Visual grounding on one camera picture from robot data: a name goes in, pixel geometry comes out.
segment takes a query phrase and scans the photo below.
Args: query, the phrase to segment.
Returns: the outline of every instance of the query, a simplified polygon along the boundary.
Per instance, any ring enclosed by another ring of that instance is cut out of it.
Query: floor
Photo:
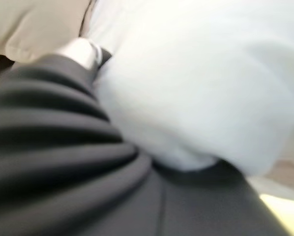
[[[294,164],[280,161],[268,175],[249,178],[248,182],[294,236]]]

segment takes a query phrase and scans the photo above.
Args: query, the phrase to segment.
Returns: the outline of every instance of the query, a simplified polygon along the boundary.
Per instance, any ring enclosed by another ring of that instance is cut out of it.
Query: beige cushion
[[[91,0],[0,0],[0,55],[27,63],[78,37]]]

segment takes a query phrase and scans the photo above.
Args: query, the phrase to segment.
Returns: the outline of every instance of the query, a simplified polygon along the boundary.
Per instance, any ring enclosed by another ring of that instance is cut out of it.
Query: black fabric
[[[97,69],[53,55],[1,76],[0,236],[287,235],[226,162],[179,173],[125,143]]]

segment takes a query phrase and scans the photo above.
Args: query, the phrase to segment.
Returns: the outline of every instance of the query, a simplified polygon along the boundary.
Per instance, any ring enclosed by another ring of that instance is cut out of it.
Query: yellow light
[[[261,194],[260,198],[294,236],[294,201]]]

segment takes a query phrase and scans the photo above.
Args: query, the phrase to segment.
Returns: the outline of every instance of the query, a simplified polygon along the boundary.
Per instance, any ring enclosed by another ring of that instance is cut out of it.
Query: sleeve
[[[149,173],[97,103],[97,69],[51,55],[1,76],[0,236],[58,235]]]

